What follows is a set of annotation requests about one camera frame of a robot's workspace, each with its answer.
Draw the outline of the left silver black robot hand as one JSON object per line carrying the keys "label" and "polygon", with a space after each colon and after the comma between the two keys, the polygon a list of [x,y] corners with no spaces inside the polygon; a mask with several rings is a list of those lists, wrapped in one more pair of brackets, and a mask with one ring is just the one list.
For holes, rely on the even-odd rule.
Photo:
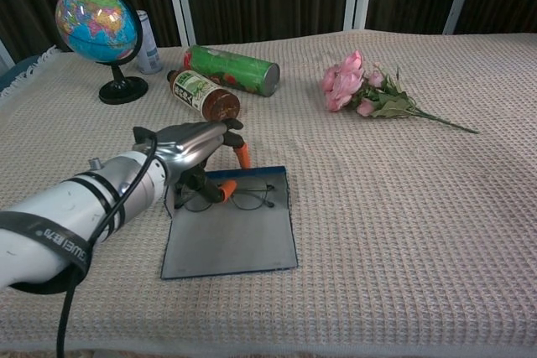
{"label": "left silver black robot hand", "polygon": [[164,167],[164,184],[175,192],[177,205],[185,203],[181,194],[189,190],[210,204],[223,203],[237,189],[233,179],[216,184],[207,177],[208,158],[220,147],[232,148],[242,169],[251,168],[248,145],[236,133],[243,124],[236,118],[221,121],[187,122],[152,132],[143,127],[133,129],[133,150],[152,155]]}

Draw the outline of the brown tea bottle green label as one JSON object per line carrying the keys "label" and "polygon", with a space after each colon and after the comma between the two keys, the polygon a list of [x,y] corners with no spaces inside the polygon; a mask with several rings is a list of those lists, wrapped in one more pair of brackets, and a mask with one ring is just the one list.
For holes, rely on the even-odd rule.
{"label": "brown tea bottle green label", "polygon": [[167,74],[172,95],[207,121],[237,118],[240,101],[229,90],[193,70],[171,70]]}

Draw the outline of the pink artificial flower bouquet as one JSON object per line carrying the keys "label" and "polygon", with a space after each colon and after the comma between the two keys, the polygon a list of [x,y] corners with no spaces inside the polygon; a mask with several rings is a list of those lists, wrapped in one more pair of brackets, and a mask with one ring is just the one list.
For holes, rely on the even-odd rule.
{"label": "pink artificial flower bouquet", "polygon": [[463,127],[420,109],[415,99],[402,90],[399,74],[390,75],[378,63],[375,63],[370,71],[366,71],[365,59],[359,50],[325,71],[321,89],[326,108],[330,112],[347,109],[366,118],[417,117],[464,132],[478,133],[475,129]]}

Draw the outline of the grey blue glasses case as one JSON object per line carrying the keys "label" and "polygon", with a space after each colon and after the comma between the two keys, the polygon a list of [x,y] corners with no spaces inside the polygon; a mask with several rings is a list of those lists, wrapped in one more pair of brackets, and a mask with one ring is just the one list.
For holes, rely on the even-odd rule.
{"label": "grey blue glasses case", "polygon": [[176,209],[168,188],[164,205],[171,218],[160,277],[163,280],[201,278],[298,267],[291,220],[290,189],[283,166],[210,171],[217,184],[233,179],[237,189],[272,184],[275,190],[256,210],[239,210],[231,198],[208,210]]}

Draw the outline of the green cylindrical snack tube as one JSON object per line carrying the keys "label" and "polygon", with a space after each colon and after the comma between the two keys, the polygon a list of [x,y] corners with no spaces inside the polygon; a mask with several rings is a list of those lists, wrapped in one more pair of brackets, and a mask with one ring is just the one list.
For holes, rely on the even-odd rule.
{"label": "green cylindrical snack tube", "polygon": [[280,81],[274,62],[200,45],[185,51],[183,66],[219,85],[263,97],[271,97]]}

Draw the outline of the beige waffle weave cloth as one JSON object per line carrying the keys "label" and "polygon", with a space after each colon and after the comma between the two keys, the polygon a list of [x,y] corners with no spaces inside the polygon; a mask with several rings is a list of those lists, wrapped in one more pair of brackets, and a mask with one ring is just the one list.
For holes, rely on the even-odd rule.
{"label": "beige waffle weave cloth", "polygon": [[[295,270],[165,282],[156,205],[96,250],[66,346],[146,354],[537,358],[537,34],[353,30],[231,44],[277,63],[241,94],[256,165],[286,167]],[[330,112],[359,50],[429,114]]]}

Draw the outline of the silver white drink can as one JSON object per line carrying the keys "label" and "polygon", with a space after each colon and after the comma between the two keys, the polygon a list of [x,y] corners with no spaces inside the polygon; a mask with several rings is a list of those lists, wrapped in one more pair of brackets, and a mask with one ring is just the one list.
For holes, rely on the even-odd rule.
{"label": "silver white drink can", "polygon": [[143,31],[143,40],[137,55],[138,70],[145,75],[152,75],[163,69],[154,32],[146,11],[138,10],[138,17]]}

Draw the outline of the desk globe on black stand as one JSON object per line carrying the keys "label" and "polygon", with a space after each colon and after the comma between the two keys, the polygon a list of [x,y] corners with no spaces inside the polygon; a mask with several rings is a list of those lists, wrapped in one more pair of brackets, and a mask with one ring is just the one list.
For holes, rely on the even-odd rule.
{"label": "desk globe on black stand", "polygon": [[136,58],[143,42],[142,24],[128,0],[57,0],[55,24],[70,50],[112,69],[113,80],[99,90],[101,102],[121,105],[147,93],[144,79],[121,71]]}

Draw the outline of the blue padded table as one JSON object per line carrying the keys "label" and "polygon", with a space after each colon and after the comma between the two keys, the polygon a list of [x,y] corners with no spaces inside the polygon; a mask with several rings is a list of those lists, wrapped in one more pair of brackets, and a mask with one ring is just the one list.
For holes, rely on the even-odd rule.
{"label": "blue padded table", "polygon": [[23,74],[30,66],[35,65],[38,58],[39,56],[36,54],[21,60],[10,70],[0,75],[0,94],[12,84],[17,76]]}

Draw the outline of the thin black frame eyeglasses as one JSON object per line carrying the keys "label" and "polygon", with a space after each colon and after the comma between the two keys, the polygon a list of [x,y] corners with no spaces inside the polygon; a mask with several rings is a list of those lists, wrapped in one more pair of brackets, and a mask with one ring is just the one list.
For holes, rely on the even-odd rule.
{"label": "thin black frame eyeglasses", "polygon": [[[274,203],[267,200],[271,191],[275,190],[272,184],[261,184],[259,187],[241,187],[231,196],[231,202],[239,210],[256,210],[263,205],[272,208]],[[185,208],[191,212],[202,212],[211,208],[213,204],[203,198],[194,190],[183,188],[179,199],[174,203],[176,209]]]}

